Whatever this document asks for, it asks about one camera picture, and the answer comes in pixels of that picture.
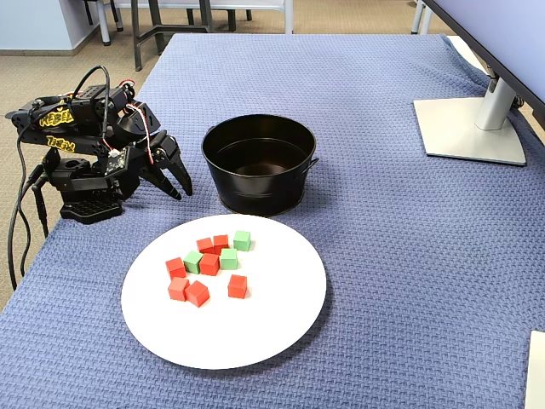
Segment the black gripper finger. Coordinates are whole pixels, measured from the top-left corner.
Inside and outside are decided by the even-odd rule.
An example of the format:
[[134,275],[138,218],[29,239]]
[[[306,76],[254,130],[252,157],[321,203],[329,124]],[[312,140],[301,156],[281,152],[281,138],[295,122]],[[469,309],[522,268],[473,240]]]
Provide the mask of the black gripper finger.
[[192,196],[192,180],[181,160],[178,142],[173,136],[155,135],[153,137],[153,159],[160,169],[170,171],[187,196]]
[[141,166],[140,176],[161,191],[167,193],[170,197],[176,200],[181,199],[180,193],[174,188],[169,179],[164,175],[156,165],[146,164]]

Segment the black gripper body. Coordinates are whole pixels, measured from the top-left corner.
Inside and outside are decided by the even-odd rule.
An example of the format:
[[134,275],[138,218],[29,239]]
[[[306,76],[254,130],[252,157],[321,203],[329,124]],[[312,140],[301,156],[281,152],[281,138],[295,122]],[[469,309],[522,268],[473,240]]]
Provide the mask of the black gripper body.
[[153,159],[153,137],[159,135],[160,123],[148,106],[126,106],[123,109],[123,143],[132,162],[139,167],[156,165]]

